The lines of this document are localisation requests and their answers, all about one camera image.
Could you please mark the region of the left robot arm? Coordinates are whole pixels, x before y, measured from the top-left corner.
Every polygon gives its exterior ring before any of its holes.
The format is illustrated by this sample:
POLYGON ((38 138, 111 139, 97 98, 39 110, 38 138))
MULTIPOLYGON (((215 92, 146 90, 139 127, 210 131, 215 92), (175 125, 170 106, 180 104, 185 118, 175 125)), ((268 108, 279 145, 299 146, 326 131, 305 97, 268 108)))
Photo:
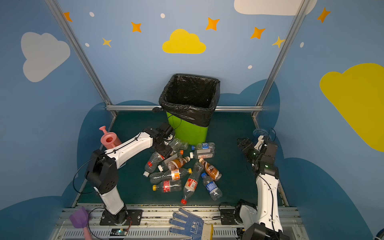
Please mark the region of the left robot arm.
POLYGON ((92 184, 104 203, 104 221, 107 225, 122 226, 129 219, 127 207, 120 197, 117 184, 118 169, 138 153, 154 148, 163 157, 169 157, 173 151, 170 142, 175 137, 175 130, 167 123, 159 128, 145 128, 132 139, 109 150, 96 150, 85 173, 85 178, 92 184))

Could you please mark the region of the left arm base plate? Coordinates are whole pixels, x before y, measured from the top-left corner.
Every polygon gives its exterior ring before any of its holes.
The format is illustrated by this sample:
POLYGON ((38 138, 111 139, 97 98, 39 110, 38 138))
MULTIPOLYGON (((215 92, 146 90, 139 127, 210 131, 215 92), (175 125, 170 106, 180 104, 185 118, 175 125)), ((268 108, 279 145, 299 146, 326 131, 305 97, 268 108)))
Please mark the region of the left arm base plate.
POLYGON ((100 226, 138 226, 141 223, 143 210, 127 210, 123 208, 116 215, 103 211, 100 226))

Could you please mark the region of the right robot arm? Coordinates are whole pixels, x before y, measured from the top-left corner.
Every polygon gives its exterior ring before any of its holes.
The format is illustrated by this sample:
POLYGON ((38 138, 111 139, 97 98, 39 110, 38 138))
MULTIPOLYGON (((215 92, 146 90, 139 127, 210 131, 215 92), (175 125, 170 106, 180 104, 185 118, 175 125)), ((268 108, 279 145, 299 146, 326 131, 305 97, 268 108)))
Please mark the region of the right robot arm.
POLYGON ((289 240, 284 234, 278 208, 278 186, 280 173, 275 166, 278 145, 267 136, 259 136, 255 144, 249 138, 237 139, 256 175, 258 203, 256 213, 242 206, 239 217, 245 232, 243 240, 289 240))

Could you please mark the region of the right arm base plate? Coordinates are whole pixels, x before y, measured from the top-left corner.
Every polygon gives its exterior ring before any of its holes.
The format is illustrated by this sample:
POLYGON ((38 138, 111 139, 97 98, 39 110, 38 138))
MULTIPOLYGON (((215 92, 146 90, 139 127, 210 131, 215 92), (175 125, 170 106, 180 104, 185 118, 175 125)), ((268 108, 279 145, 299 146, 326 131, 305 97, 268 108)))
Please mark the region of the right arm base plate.
POLYGON ((234 209, 220 210, 220 221, 222 225, 242 225, 243 221, 239 213, 234 209))

